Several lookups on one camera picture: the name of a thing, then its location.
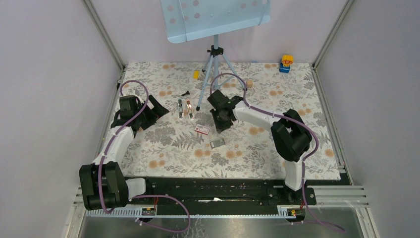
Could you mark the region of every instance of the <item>floral tablecloth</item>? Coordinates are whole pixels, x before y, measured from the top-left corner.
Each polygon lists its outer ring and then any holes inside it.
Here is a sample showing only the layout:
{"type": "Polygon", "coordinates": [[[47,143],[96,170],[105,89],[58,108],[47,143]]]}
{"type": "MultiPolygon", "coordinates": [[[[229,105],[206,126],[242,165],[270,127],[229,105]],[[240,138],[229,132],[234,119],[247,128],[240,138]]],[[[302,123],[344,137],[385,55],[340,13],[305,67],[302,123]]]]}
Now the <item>floral tablecloth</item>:
{"type": "MultiPolygon", "coordinates": [[[[319,150],[306,162],[308,179],[339,179],[336,159],[322,113],[315,83],[308,63],[295,63],[289,74],[280,73],[277,63],[233,63],[240,77],[252,80],[247,99],[253,106],[283,113],[290,108],[299,112],[306,125],[320,141],[319,150]]],[[[216,133],[205,93],[199,112],[195,111],[204,74],[203,63],[133,62],[128,65],[124,81],[139,80],[170,113],[146,131],[137,133],[121,164],[126,176],[259,178],[284,179],[285,163],[275,150],[271,134],[261,127],[242,121],[216,133]],[[193,78],[200,71],[198,79],[193,78]],[[177,99],[187,90],[195,119],[178,119],[177,99]],[[194,132],[197,124],[211,128],[208,135],[194,132]],[[226,145],[211,149],[210,142],[224,138],[226,145]]],[[[219,72],[230,72],[221,63],[219,72]]],[[[123,87],[124,95],[144,99],[143,88],[136,83],[123,87]]],[[[222,87],[229,98],[242,95],[240,84],[232,79],[222,87]]]]}

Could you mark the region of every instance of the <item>wall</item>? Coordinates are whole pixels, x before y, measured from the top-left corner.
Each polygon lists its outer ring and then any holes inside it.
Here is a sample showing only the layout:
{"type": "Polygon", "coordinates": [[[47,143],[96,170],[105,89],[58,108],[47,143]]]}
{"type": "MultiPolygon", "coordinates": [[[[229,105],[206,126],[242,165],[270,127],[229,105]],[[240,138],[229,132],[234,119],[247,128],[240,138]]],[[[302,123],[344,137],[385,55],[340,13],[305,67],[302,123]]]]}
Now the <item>wall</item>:
{"type": "Polygon", "coordinates": [[[60,237],[119,73],[83,3],[0,2],[0,237],[60,237]]]}
{"type": "MultiPolygon", "coordinates": [[[[213,38],[170,43],[160,1],[92,2],[126,62],[206,61],[213,38]]],[[[296,62],[312,62],[345,2],[272,0],[269,23],[221,34],[220,46],[232,62],[279,62],[283,54],[293,54],[296,62]]]]}
{"type": "Polygon", "coordinates": [[[319,74],[382,238],[418,237],[420,1],[359,0],[319,74]]]}

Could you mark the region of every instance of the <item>light blue board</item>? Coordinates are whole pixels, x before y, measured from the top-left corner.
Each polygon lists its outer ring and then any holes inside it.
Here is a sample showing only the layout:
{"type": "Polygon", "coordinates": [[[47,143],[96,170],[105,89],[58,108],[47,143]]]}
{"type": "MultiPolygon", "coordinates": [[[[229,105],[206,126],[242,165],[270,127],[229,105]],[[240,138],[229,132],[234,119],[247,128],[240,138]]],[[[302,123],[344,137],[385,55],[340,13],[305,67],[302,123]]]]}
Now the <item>light blue board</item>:
{"type": "Polygon", "coordinates": [[[270,21],[269,0],[160,0],[168,40],[182,43],[270,21]]]}

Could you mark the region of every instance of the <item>yellow and blue toy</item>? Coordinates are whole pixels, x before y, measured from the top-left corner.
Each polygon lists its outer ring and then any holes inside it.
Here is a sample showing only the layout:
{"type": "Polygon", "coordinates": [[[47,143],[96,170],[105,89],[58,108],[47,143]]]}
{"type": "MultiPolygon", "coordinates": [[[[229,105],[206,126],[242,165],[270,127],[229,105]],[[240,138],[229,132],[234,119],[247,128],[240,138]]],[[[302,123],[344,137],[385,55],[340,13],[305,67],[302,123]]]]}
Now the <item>yellow and blue toy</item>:
{"type": "Polygon", "coordinates": [[[281,58],[279,71],[282,72],[282,73],[290,72],[290,65],[291,64],[293,64],[293,56],[283,55],[283,57],[281,58]]]}

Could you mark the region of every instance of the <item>gray floor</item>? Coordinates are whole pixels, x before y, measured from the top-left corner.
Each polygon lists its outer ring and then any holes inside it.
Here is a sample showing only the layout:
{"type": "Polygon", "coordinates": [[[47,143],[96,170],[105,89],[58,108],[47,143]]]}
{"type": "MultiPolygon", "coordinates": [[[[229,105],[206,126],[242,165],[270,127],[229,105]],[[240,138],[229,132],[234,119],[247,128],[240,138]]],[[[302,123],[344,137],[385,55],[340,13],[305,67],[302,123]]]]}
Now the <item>gray floor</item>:
{"type": "MultiPolygon", "coordinates": [[[[287,223],[277,219],[192,219],[191,229],[173,234],[139,226],[130,218],[85,217],[81,238],[359,238],[363,237],[357,215],[351,208],[314,209],[318,218],[334,222],[346,229],[345,234],[328,230],[319,224],[278,226],[287,223]]],[[[307,215],[306,220],[313,220],[307,215]]],[[[165,228],[183,229],[186,219],[153,219],[151,223],[165,228]]]]}

